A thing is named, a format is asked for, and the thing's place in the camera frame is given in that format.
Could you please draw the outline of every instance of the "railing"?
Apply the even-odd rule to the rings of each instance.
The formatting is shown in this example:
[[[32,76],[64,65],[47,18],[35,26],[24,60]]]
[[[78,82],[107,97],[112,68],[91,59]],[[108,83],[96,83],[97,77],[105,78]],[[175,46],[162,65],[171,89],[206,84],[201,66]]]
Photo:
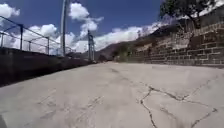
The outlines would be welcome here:
[[[0,24],[0,47],[9,47],[30,52],[39,52],[48,55],[60,55],[60,43],[50,36],[44,36],[34,30],[26,28],[23,24],[16,23],[5,17]],[[72,48],[66,47],[66,53]]]

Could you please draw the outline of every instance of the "cracked pavement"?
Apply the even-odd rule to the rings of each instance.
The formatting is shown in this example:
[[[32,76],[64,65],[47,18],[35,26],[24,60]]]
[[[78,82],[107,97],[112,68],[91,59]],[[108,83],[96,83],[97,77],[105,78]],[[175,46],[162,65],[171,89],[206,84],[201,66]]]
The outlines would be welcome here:
[[[105,63],[0,88],[1,128],[223,128],[224,70]]]

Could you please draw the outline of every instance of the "tree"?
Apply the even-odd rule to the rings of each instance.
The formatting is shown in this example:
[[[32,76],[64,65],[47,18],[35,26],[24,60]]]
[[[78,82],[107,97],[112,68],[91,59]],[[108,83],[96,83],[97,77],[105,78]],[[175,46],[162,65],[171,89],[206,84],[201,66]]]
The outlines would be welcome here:
[[[215,5],[215,0],[165,0],[160,5],[160,18],[169,15],[173,18],[187,16],[196,29],[201,28],[200,13]]]

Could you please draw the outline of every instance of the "concrete barrier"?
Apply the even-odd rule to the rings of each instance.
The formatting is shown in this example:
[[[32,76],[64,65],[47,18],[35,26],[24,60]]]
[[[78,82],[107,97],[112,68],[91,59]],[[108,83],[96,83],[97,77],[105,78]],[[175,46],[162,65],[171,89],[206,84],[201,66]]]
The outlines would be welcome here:
[[[0,86],[88,64],[82,59],[0,48]]]

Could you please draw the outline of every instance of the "stone wall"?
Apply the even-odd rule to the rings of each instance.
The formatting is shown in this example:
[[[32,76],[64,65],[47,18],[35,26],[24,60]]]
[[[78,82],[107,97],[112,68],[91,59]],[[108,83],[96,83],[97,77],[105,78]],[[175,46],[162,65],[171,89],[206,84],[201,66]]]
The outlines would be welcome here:
[[[0,86],[88,64],[89,62],[83,59],[0,48]]]
[[[192,37],[185,48],[175,49],[172,45],[164,44],[147,51],[132,52],[128,57],[118,60],[153,64],[223,66],[224,29]]]

